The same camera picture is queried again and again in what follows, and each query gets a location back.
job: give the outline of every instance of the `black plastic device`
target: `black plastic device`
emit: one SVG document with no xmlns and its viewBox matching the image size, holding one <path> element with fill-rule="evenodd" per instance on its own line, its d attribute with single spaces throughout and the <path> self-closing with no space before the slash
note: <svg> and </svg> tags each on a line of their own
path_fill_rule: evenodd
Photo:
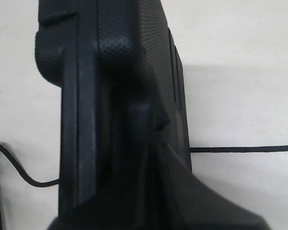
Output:
<svg viewBox="0 0 288 230">
<path fill-rule="evenodd" d="M 62 88 L 49 230 L 269 230 L 192 175 L 183 70 L 160 0 L 40 0 L 36 63 Z"/>
</svg>

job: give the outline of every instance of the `white surface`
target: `white surface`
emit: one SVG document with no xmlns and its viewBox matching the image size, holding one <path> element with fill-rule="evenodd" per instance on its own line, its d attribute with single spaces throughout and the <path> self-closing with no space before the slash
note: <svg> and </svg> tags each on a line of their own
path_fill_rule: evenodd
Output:
<svg viewBox="0 0 288 230">
<path fill-rule="evenodd" d="M 288 0 L 163 0 L 185 69 L 192 146 L 288 144 Z M 0 141 L 30 175 L 58 177 L 60 90 L 34 63 L 37 1 L 0 0 Z M 288 153 L 196 154 L 206 184 L 288 230 Z M 5 230 L 44 230 L 57 188 L 0 156 Z"/>
</svg>

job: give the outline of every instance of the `white wall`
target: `white wall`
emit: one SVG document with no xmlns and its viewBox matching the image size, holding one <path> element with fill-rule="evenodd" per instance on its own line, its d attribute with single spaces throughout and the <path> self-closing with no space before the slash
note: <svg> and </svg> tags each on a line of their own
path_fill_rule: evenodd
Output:
<svg viewBox="0 0 288 230">
<path fill-rule="evenodd" d="M 163 0 L 185 69 L 192 146 L 288 145 L 288 0 Z M 60 90 L 34 62 L 37 1 L 0 0 L 0 141 L 30 175 L 58 177 Z M 288 153 L 194 154 L 194 173 L 288 230 Z M 0 156 L 6 230 L 44 230 L 57 188 Z"/>
</svg>

